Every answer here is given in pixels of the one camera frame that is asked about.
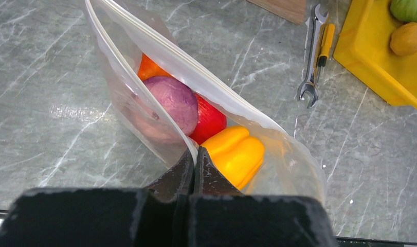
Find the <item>clear spotted zip top bag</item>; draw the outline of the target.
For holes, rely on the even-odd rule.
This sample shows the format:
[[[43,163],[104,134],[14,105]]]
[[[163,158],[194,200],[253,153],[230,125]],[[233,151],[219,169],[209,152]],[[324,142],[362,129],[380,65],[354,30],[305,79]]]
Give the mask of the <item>clear spotted zip top bag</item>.
[[[112,104],[119,120],[166,166],[198,144],[185,134],[137,75],[146,55],[262,142],[261,165],[251,169],[239,190],[249,194],[296,195],[324,202],[324,172],[309,150],[274,120],[252,106],[183,51],[155,13],[125,1],[80,1],[93,33]]]

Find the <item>purple onion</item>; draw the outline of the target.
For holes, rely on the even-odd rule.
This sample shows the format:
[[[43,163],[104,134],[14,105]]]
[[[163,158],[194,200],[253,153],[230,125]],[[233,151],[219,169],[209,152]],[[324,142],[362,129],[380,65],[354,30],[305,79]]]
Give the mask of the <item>purple onion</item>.
[[[193,91],[166,76],[153,76],[143,83],[183,133],[190,135],[198,123],[198,102]]]

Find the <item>yellow potato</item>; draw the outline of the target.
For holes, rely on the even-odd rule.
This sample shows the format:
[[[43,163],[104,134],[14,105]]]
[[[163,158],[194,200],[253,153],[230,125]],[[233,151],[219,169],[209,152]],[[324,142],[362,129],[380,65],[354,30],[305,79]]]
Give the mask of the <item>yellow potato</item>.
[[[417,23],[411,22],[396,29],[390,38],[390,48],[398,56],[417,52]]]

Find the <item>red apple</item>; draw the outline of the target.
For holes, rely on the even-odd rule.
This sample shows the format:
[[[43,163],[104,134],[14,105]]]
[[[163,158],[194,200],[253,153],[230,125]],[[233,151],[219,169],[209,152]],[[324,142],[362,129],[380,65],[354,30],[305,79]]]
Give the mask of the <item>red apple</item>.
[[[198,103],[198,122],[190,138],[201,145],[227,127],[227,117],[199,94],[195,96]]]

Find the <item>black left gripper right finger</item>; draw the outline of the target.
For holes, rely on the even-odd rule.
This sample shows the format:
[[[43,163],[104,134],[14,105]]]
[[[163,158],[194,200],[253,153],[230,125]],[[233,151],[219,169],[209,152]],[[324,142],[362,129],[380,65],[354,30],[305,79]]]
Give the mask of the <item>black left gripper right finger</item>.
[[[189,198],[190,246],[337,246],[322,204],[310,197],[243,195],[200,147]]]

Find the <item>orange pumpkin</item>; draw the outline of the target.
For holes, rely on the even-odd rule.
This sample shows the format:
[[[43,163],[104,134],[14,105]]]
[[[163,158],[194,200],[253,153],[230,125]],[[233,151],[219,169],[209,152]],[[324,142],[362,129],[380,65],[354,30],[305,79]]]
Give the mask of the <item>orange pumpkin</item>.
[[[142,54],[140,67],[137,75],[142,81],[154,76],[172,77],[169,73],[167,73],[164,69],[158,66],[145,54]]]

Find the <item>yellow bell pepper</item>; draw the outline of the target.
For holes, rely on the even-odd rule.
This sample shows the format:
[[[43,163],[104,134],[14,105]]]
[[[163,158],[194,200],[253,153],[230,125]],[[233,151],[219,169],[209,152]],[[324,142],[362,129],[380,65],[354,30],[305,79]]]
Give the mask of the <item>yellow bell pepper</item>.
[[[202,143],[218,171],[243,189],[264,161],[263,143],[243,126],[228,127]]]

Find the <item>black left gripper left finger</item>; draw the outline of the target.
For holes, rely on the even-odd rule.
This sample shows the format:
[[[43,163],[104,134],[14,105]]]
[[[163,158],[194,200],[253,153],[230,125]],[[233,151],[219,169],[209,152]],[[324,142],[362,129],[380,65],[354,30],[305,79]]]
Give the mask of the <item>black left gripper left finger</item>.
[[[182,246],[193,180],[186,151],[143,188],[27,190],[0,226],[0,246]]]

